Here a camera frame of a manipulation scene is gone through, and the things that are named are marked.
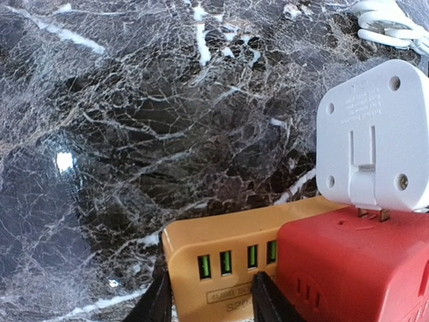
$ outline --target green usb port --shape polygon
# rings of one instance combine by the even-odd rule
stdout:
[[[267,242],[267,264],[275,263],[277,259],[277,241]]]
[[[250,270],[257,268],[257,245],[247,248],[247,268]]]
[[[212,274],[210,271],[210,256],[203,255],[198,257],[198,269],[200,270],[200,279],[205,280],[211,278]]]
[[[231,262],[231,251],[228,252],[221,252],[221,274],[229,275],[232,274],[233,268],[232,268],[232,262]]]

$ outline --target white power cord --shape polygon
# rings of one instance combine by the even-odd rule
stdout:
[[[352,12],[361,27],[360,38],[429,56],[429,32],[408,18],[395,1],[361,1]]]

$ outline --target marble surface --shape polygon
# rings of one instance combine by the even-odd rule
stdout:
[[[165,224],[315,195],[323,94],[427,72],[359,40],[351,4],[0,0],[0,320],[120,321]]]

